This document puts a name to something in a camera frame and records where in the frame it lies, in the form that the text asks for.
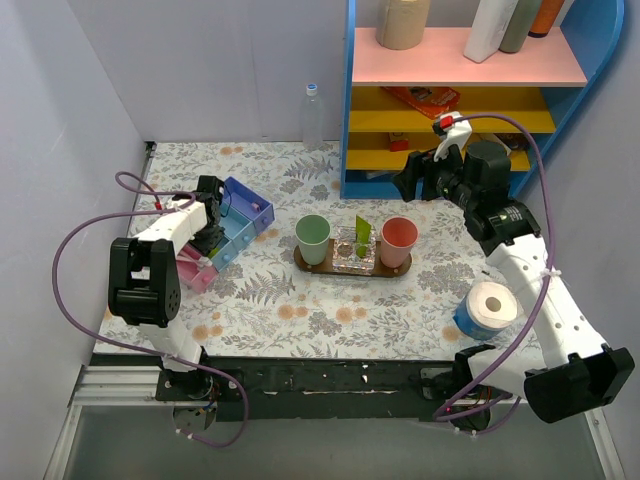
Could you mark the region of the pink plastic cup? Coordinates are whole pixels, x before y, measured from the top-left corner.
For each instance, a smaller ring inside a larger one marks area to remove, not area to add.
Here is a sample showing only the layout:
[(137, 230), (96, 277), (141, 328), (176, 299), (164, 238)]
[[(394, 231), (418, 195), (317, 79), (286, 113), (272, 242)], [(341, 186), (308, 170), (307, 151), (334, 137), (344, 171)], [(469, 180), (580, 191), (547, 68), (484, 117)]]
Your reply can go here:
[(405, 217), (392, 217), (381, 229), (380, 258), (389, 268), (397, 268), (408, 258), (419, 237), (416, 224)]

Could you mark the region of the lime green toothpaste tube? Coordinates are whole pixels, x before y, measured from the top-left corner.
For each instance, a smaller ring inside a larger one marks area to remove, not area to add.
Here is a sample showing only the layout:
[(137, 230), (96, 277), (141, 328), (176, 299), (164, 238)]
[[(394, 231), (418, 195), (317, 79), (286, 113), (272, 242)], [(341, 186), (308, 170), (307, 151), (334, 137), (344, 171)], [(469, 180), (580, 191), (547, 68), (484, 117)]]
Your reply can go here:
[(356, 216), (356, 255), (360, 258), (363, 258), (367, 255), (370, 235), (371, 235), (371, 224), (367, 222), (365, 219)]

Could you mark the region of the green plastic cup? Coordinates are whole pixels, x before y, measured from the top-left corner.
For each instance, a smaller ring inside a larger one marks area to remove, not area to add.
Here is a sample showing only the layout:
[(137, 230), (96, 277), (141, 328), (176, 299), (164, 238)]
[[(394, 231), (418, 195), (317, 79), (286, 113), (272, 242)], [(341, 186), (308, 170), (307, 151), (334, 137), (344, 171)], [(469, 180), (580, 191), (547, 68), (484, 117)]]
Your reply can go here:
[(298, 247), (303, 260), (312, 266), (321, 264), (326, 257), (331, 226), (320, 215), (301, 217), (295, 227)]

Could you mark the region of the clear textured toothbrush holder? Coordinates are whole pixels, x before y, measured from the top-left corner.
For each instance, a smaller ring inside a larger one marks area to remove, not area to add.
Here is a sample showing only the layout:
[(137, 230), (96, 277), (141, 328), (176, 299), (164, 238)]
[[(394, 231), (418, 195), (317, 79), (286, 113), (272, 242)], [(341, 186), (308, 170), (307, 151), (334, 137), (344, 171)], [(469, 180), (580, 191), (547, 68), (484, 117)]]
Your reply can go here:
[(377, 236), (371, 231), (367, 255), (356, 255), (355, 227), (341, 226), (333, 237), (332, 267), (338, 273), (371, 276), (376, 264)]

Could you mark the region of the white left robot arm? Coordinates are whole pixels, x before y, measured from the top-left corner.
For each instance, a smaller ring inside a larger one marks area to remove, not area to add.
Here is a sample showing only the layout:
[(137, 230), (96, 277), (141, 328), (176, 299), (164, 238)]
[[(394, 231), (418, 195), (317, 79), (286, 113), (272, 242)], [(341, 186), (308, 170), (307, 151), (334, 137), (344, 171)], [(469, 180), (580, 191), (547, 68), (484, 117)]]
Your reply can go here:
[(152, 343), (165, 370), (180, 373), (178, 387), (193, 400), (205, 398), (213, 386), (211, 373), (198, 366), (203, 348), (178, 317), (181, 289), (179, 253), (197, 251), (186, 263), (202, 272), (205, 259), (223, 237), (220, 206), (224, 182), (201, 176), (192, 195), (175, 194), (170, 212), (133, 238), (118, 238), (110, 248), (108, 306)]

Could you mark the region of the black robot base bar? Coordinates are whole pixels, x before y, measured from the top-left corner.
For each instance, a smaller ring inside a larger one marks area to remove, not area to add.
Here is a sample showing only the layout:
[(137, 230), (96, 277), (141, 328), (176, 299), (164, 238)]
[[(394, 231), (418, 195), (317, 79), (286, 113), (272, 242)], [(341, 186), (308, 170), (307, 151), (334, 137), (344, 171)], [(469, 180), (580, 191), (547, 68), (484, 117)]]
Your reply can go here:
[(244, 387), (251, 420), (418, 419), (469, 380), (456, 361), (214, 357)]

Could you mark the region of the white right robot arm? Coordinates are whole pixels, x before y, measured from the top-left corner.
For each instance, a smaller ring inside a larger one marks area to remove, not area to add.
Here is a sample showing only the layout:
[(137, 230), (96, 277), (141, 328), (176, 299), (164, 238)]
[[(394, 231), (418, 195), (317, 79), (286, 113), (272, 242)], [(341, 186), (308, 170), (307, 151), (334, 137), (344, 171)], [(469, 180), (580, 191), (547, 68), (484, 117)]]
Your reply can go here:
[(528, 318), (504, 350), (482, 344), (458, 352), (447, 402), (434, 414), (486, 387), (525, 399), (546, 423), (613, 402), (635, 368), (626, 348), (612, 348), (589, 324), (555, 269), (555, 246), (530, 210), (509, 194), (509, 159), (497, 144), (481, 141), (443, 159), (412, 152), (393, 178), (406, 202), (443, 198), (464, 213), (469, 234), (488, 265), (499, 270)]

